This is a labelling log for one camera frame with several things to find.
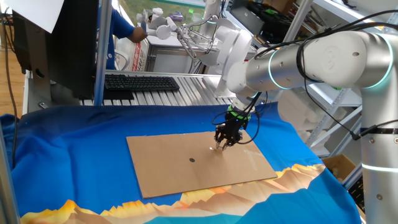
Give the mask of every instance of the robotic arm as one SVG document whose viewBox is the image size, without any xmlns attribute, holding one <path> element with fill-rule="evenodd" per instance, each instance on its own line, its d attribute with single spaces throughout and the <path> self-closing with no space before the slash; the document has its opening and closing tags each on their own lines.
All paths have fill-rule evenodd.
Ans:
<svg viewBox="0 0 398 224">
<path fill-rule="evenodd" d="M 237 94 L 228 113 L 239 121 L 251 97 L 261 91 L 288 90 L 308 82 L 358 87 L 363 98 L 361 136 L 367 223 L 396 223 L 398 213 L 398 37 L 366 32 L 338 32 L 313 39 L 297 60 L 299 45 L 291 44 L 248 63 L 236 63 L 228 73 L 227 87 Z M 298 63 L 305 67 L 300 74 Z M 216 128 L 217 136 L 239 135 L 247 121 Z M 225 146 L 232 146 L 229 141 Z"/>
</svg>

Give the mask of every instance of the person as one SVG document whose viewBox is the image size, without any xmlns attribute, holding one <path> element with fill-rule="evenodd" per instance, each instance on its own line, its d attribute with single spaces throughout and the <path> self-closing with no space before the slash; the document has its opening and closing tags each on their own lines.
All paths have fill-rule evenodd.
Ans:
<svg viewBox="0 0 398 224">
<path fill-rule="evenodd" d="M 143 25 L 141 25 L 141 27 L 133 27 L 120 15 L 117 10 L 112 9 L 106 69 L 115 70 L 113 35 L 119 39 L 127 37 L 129 40 L 131 40 L 131 42 L 139 43 L 147 37 L 146 30 L 143 28 L 145 29 L 146 27 Z"/>
</svg>

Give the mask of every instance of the blue tablecloth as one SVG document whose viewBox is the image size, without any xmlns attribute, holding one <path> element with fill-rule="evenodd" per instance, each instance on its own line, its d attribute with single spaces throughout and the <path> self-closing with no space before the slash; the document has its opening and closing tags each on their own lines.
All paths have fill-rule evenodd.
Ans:
<svg viewBox="0 0 398 224">
<path fill-rule="evenodd" d="M 243 184 L 202 191 L 196 199 L 188 193 L 142 198 L 126 137 L 214 131 L 210 121 L 226 109 L 61 106 L 23 116 L 18 124 L 16 168 L 12 171 L 22 221 L 64 223 L 67 218 L 77 218 L 83 223 L 361 223 L 353 199 L 327 169 L 323 170 L 322 161 L 294 128 L 279 118 L 277 104 L 265 109 L 254 142 L 279 177 L 286 177 L 281 182 L 263 184 L 281 192 L 272 191 L 263 201 L 257 197 L 249 200 L 251 196 L 242 195 L 252 190 L 233 193 L 234 188 L 250 187 Z M 11 119 L 0 119 L 8 150 L 13 137 Z M 253 118 L 247 129 L 249 135 L 253 136 L 256 128 Z M 318 174 L 308 180 L 317 170 Z M 288 175 L 295 186 L 299 185 L 297 190 L 286 184 Z M 236 213 L 208 207 L 224 200 L 217 197 L 227 195 L 239 198 L 234 202 Z M 243 204 L 248 206 L 244 212 L 239 210 Z"/>
</svg>

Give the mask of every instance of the shelf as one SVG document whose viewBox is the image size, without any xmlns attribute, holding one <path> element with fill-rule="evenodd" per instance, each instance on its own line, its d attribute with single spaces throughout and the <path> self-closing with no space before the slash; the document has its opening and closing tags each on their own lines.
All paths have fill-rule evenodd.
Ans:
<svg viewBox="0 0 398 224">
<path fill-rule="evenodd" d="M 347 22 L 354 22 L 358 19 L 362 19 L 365 16 L 370 15 L 361 9 L 349 9 L 346 6 L 342 6 L 341 4 L 335 3 L 331 0 L 314 0 L 315 4 L 321 6 L 322 8 L 330 11 L 331 13 L 335 14 L 336 16 L 344 19 Z M 366 19 L 364 22 L 385 22 L 377 18 Z M 370 32 L 380 32 L 381 30 L 378 28 L 369 28 L 367 29 Z"/>
<path fill-rule="evenodd" d="M 324 107 L 328 108 L 333 100 L 339 94 L 338 90 L 326 83 L 311 84 L 307 87 L 308 92 Z M 362 98 L 358 96 L 353 90 L 349 90 L 340 106 L 360 106 L 362 105 Z"/>
</svg>

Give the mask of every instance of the black keyboard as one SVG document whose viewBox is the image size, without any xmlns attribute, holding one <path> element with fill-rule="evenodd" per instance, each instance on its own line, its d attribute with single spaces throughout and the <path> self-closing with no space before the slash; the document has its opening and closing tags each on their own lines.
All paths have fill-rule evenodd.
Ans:
<svg viewBox="0 0 398 224">
<path fill-rule="evenodd" d="M 125 75 L 105 75 L 107 90 L 156 91 L 179 90 L 172 77 L 127 77 Z"/>
</svg>

